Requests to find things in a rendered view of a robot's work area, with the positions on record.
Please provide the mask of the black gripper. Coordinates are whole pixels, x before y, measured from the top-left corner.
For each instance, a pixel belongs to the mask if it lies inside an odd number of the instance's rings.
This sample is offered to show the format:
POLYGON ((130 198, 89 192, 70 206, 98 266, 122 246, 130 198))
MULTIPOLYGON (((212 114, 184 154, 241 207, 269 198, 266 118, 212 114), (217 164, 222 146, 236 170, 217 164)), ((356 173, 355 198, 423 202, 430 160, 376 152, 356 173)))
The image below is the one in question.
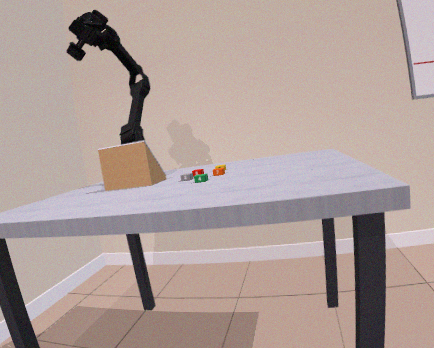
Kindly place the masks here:
POLYGON ((80 61, 81 59, 83 59, 86 52, 81 48, 85 43, 94 47, 100 44, 103 36, 97 30, 100 30, 100 28, 104 28, 107 22, 108 19, 103 14, 101 14, 98 10, 93 10, 92 13, 90 13, 90 15, 88 16, 88 18, 83 22, 84 24, 91 26, 91 28, 87 28, 86 26, 83 32, 80 34, 80 39, 77 44, 75 44, 74 42, 70 42, 66 52, 71 55, 72 58, 75 58, 76 61, 80 61))

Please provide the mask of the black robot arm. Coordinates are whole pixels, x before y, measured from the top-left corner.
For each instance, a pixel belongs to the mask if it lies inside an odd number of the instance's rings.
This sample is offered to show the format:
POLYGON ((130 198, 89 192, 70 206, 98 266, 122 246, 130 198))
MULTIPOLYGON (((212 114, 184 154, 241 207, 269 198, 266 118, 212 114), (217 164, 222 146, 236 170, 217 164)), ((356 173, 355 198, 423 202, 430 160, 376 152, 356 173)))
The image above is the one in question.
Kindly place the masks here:
MULTIPOLYGON (((91 26, 83 23, 89 15, 90 12, 87 12, 80 17, 78 16, 78 18, 71 23, 68 29, 77 36, 77 40, 80 39, 79 36, 86 26, 87 28, 91 28, 91 26)), ((104 28, 100 28, 100 30, 98 29, 97 31, 99 31, 103 36, 100 44, 98 44, 99 49, 101 51, 104 49, 112 51, 124 67, 130 72, 129 87, 131 90, 130 95, 132 97, 132 103, 128 124, 121 127, 121 132, 119 134, 121 135, 121 145, 145 141, 143 137, 144 130, 140 124, 144 98, 150 91, 149 78, 145 73, 143 73, 142 66, 138 65, 127 50, 125 50, 124 46, 121 45, 120 37, 117 35, 114 28, 112 29, 109 25, 105 25, 104 28), (102 32, 104 29, 106 30, 102 32), (139 74, 142 76, 142 80, 136 82, 136 76, 139 74)))

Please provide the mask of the green block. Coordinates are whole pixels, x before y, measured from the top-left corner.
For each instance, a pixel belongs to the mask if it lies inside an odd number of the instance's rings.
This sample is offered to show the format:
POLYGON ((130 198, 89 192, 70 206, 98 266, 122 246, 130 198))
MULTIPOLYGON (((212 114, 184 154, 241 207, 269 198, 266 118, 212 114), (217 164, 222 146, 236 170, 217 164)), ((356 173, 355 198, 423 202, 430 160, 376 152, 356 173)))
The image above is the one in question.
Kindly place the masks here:
POLYGON ((206 182, 208 180, 208 174, 199 174, 194 176, 195 183, 206 182))

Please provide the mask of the red number block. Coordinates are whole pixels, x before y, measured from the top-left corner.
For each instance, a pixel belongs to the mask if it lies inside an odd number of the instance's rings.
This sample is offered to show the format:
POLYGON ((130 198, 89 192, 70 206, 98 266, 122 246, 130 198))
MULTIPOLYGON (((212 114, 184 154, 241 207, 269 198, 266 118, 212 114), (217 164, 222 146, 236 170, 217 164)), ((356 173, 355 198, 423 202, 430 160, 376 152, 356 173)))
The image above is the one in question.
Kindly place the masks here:
POLYGON ((199 174, 204 174, 204 170, 203 169, 198 169, 198 170, 193 170, 193 177, 199 174))

